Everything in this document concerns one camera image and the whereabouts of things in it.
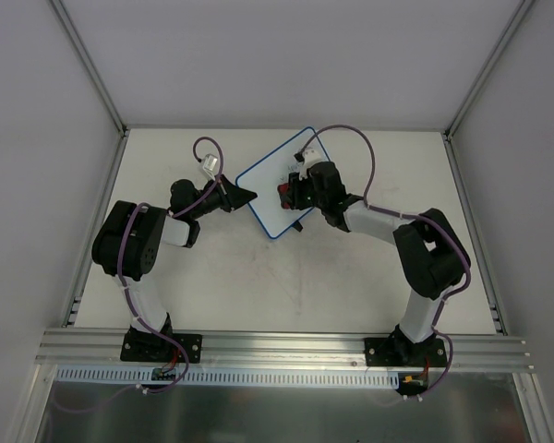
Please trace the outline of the red bone-shaped eraser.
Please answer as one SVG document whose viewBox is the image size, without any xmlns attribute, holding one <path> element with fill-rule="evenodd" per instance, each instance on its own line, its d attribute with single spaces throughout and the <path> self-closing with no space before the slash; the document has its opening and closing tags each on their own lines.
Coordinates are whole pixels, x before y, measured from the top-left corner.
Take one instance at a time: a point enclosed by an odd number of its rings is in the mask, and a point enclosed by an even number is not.
<svg viewBox="0 0 554 443">
<path fill-rule="evenodd" d="M 277 186 L 277 191 L 281 207 L 285 210 L 289 210 L 292 204 L 290 186 L 287 183 L 280 184 Z"/>
</svg>

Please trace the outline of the blue framed whiteboard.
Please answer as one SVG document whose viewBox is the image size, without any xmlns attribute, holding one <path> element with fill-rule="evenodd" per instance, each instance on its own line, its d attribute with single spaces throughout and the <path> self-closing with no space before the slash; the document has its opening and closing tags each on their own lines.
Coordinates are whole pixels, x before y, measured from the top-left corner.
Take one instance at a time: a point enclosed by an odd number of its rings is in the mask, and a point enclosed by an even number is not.
<svg viewBox="0 0 554 443">
<path fill-rule="evenodd" d="M 299 173 L 300 163 L 295 159 L 295 155 L 315 133 L 316 130 L 312 126 L 298 131 L 285 141 L 276 144 L 235 179 L 238 187 L 257 194 L 257 197 L 247 205 L 271 240 L 281 237 L 312 211 L 312 208 L 284 209 L 278 186 L 288 184 L 289 174 Z"/>
</svg>

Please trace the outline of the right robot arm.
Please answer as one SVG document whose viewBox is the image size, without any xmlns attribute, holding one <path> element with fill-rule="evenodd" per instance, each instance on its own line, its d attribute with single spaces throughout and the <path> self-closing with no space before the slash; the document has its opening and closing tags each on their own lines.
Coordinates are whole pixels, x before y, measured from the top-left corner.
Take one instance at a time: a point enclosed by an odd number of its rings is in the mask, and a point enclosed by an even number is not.
<svg viewBox="0 0 554 443">
<path fill-rule="evenodd" d="M 375 357 L 386 365 L 422 365 L 432 353 L 434 326 L 447 298 L 471 280 L 471 260 L 445 214 L 431 208 L 417 214 L 377 208 L 346 191 L 333 162 L 317 162 L 306 174 L 290 173 L 277 186 L 285 210 L 318 209 L 332 227 L 361 233 L 396 247 L 411 289 L 403 318 Z"/>
</svg>

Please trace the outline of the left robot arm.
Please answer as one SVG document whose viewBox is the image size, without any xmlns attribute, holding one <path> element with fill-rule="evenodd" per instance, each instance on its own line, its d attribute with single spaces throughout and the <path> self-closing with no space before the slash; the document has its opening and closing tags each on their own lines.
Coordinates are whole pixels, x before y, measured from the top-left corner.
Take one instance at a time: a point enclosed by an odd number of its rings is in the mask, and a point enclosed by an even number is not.
<svg viewBox="0 0 554 443">
<path fill-rule="evenodd" d="M 256 197 L 255 192 L 221 176 L 202 189 L 187 179 L 174 182 L 168 210 L 115 202 L 93 241 L 91 258 L 114 279 L 131 315 L 120 354 L 122 361 L 168 365 L 200 361 L 202 337 L 174 332 L 151 271 L 162 244 L 190 248 L 199 237 L 199 218 L 215 210 L 230 213 Z"/>
</svg>

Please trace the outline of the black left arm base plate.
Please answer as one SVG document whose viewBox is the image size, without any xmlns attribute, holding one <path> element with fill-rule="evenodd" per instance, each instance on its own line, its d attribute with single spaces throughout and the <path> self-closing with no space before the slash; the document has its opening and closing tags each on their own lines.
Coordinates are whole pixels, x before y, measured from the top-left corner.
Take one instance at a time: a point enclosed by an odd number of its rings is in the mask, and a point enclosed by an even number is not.
<svg viewBox="0 0 554 443">
<path fill-rule="evenodd" d="M 193 333 L 173 333 L 173 340 L 185 350 L 177 356 L 178 363 L 198 364 L 201 358 L 203 336 Z M 160 337 L 130 328 L 124 336 L 120 360 L 130 363 L 170 363 L 178 348 Z"/>
</svg>

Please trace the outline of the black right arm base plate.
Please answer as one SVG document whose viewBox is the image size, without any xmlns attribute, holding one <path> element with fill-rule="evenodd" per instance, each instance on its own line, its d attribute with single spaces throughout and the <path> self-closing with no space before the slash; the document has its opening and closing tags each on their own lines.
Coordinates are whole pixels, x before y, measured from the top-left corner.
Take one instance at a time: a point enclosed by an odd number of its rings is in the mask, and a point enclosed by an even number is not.
<svg viewBox="0 0 554 443">
<path fill-rule="evenodd" d="M 424 367 L 429 364 L 442 368 L 448 363 L 444 341 L 436 336 L 419 344 L 391 337 L 366 337 L 363 343 L 369 367 Z"/>
</svg>

